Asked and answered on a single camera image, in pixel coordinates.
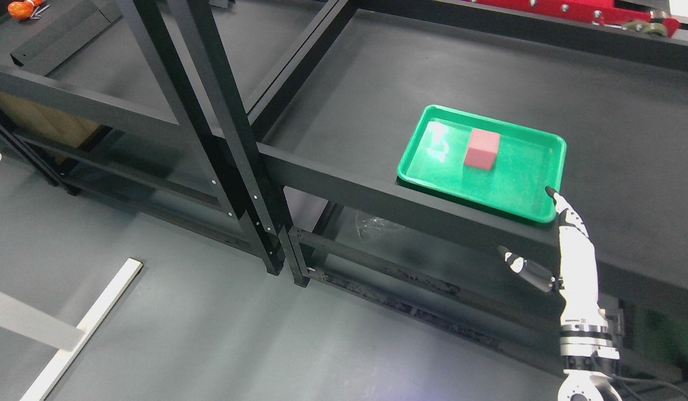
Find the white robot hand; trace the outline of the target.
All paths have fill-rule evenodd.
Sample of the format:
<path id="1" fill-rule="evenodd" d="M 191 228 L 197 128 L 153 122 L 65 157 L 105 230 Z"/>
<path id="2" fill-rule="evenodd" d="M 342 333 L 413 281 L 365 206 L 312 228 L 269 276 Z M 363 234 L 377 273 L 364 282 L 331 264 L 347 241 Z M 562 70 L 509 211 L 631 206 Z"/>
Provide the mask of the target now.
<path id="1" fill-rule="evenodd" d="M 595 246 L 591 243 L 581 216 L 551 186 L 545 187 L 557 215 L 560 246 L 559 277 L 535 261 L 498 246 L 498 253 L 517 276 L 544 294 L 558 292 L 565 300 L 561 325 L 606 327 L 606 318 L 598 305 L 598 272 Z"/>

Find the robot forearm wrist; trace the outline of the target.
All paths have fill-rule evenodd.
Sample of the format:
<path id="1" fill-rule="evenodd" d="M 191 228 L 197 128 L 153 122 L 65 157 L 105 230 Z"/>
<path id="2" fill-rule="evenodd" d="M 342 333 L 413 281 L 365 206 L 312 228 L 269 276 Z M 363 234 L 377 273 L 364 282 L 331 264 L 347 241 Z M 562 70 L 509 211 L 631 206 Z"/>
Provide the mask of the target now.
<path id="1" fill-rule="evenodd" d="M 569 321 L 561 325 L 560 353 L 565 379 L 558 400 L 621 400 L 612 385 L 621 362 L 608 324 Z"/>

